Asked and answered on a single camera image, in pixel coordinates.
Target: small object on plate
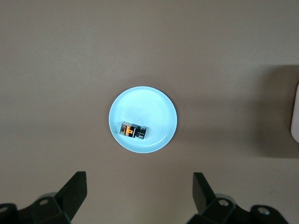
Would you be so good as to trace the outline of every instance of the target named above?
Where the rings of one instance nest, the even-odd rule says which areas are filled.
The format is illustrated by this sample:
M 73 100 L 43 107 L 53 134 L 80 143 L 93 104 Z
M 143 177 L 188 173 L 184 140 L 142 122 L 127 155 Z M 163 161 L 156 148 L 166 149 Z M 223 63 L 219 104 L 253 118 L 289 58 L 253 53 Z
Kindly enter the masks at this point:
M 146 132 L 146 127 L 141 127 L 136 124 L 131 124 L 129 122 L 123 122 L 121 125 L 121 132 L 120 134 L 131 137 L 131 138 L 139 138 L 144 139 Z

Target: bolt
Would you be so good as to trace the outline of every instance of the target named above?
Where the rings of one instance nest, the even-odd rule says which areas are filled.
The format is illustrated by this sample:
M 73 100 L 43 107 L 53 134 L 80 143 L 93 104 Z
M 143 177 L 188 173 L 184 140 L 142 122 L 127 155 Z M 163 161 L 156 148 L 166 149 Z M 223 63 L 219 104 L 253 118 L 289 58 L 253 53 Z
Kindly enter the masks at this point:
M 0 209 L 0 213 L 7 211 L 7 209 L 8 209 L 7 207 L 3 207 L 3 208 L 1 208 L 1 209 Z
M 46 203 L 48 203 L 48 200 L 42 200 L 39 202 L 39 205 L 45 205 Z
M 219 204 L 222 206 L 229 206 L 229 203 L 224 199 L 219 200 Z
M 269 210 L 266 209 L 266 208 L 264 208 L 264 207 L 259 207 L 257 210 L 258 210 L 261 214 L 263 214 L 263 215 L 269 215 L 269 214 L 270 214 Z

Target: plate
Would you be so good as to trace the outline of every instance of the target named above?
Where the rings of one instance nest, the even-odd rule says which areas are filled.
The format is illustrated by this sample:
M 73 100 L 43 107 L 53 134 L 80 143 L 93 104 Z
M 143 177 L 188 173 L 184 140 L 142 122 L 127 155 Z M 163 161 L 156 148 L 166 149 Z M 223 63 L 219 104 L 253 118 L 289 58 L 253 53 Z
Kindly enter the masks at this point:
M 121 135 L 126 121 L 146 127 L 144 139 Z M 113 102 L 109 126 L 116 141 L 136 153 L 151 153 L 163 148 L 177 128 L 177 112 L 171 100 L 161 91 L 138 86 L 124 91 Z

